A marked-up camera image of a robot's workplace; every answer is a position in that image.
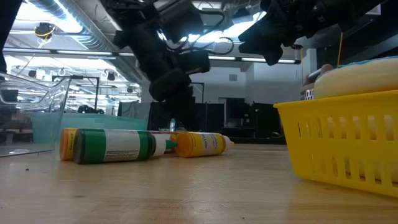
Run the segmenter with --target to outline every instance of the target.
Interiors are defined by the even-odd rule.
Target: transparent container
[[[0,73],[0,157],[55,149],[69,84]]]
[[[119,129],[119,130],[140,130],[145,131],[146,122],[141,119],[123,118],[106,114],[63,114],[60,132],[64,128],[95,128],[95,129]],[[57,143],[60,142],[60,135],[57,136]]]

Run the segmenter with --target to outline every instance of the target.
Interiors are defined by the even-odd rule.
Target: bottle label
[[[214,134],[200,134],[203,149],[203,156],[210,156],[218,154],[219,145],[217,137]]]
[[[137,131],[105,129],[106,152],[103,162],[136,160],[141,141]]]

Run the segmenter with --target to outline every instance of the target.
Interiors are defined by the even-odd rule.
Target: white wall
[[[246,71],[246,87],[245,87],[245,97],[244,101],[246,103],[252,104],[254,101],[254,63]]]
[[[253,100],[256,103],[283,103],[300,99],[301,66],[254,64]]]
[[[229,80],[229,74],[238,75],[236,82]],[[192,82],[205,83],[204,102],[218,103],[219,98],[244,98],[246,86],[246,73],[240,68],[213,67],[207,73],[190,75]],[[194,87],[193,94],[197,103],[201,103],[201,86]]]
[[[245,98],[246,103],[282,103],[300,99],[302,80],[317,69],[316,50],[308,49],[301,65],[254,63],[247,72],[240,68],[213,67],[208,73],[190,75],[192,82],[205,83],[204,102],[219,103],[219,98]],[[230,74],[238,75],[237,82],[229,80]],[[142,85],[142,102],[153,99]],[[202,87],[195,85],[193,95],[197,103],[202,102]]]

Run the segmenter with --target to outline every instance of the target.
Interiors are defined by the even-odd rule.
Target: table surface
[[[76,165],[0,158],[0,223],[397,223],[398,198],[301,180],[285,146]]]

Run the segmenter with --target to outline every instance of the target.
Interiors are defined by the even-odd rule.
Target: bottle cap
[[[155,137],[156,141],[156,150],[154,153],[155,156],[161,156],[164,154],[166,149],[172,149],[174,147],[177,147],[177,143],[170,141],[170,135],[169,134],[153,134]]]
[[[224,150],[224,152],[226,152],[226,151],[228,151],[229,149],[231,149],[231,147],[234,146],[235,143],[232,142],[232,141],[229,139],[229,137],[227,137],[227,136],[223,136],[223,137],[224,137],[224,140],[225,140],[225,150]]]

